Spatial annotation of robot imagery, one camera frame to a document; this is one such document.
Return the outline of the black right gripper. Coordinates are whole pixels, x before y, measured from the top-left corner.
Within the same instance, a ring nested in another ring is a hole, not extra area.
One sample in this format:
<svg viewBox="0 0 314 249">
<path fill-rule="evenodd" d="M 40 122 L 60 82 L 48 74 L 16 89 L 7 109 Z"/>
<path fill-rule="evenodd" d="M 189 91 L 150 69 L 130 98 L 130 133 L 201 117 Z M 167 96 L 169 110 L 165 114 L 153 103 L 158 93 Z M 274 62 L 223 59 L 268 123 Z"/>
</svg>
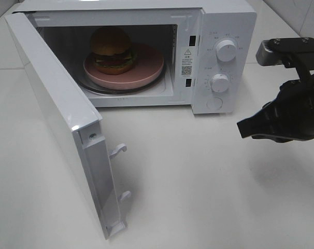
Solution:
<svg viewBox="0 0 314 249">
<path fill-rule="evenodd" d="M 253 116 L 237 123 L 242 138 L 270 139 L 278 142 L 314 139 L 314 74 L 309 85 L 288 97 L 277 97 Z"/>
</svg>

